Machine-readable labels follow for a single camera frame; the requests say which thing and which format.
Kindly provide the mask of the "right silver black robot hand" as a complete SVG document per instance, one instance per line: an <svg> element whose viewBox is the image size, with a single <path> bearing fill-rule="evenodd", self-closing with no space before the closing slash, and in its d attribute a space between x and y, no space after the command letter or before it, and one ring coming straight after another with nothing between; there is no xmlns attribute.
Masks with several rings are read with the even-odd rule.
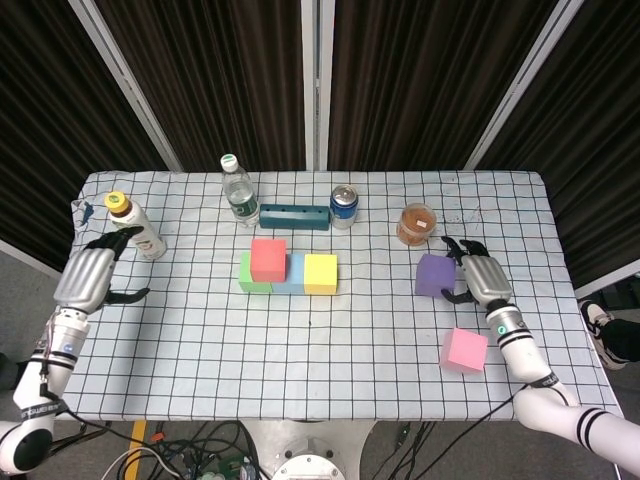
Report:
<svg viewBox="0 0 640 480"><path fill-rule="evenodd" d="M442 236L441 240L448 247L447 256L461 268L467 285L461 294L443 288L441 294L447 301L455 305L476 303L488 311L509 303L513 293L511 284L484 244L467 239L457 242L449 236Z"/></svg>

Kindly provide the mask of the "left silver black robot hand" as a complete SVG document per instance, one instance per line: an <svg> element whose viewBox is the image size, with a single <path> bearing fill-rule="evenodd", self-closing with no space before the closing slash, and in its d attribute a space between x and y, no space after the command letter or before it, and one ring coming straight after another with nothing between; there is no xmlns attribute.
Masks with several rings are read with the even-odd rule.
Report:
<svg viewBox="0 0 640 480"><path fill-rule="evenodd" d="M142 231L141 226L133 226L106 233L74 254L68 260L54 293L56 304L89 315L104 305L128 305L142 300L150 292L149 288L132 294L111 290L117 261L129 240Z"/></svg>

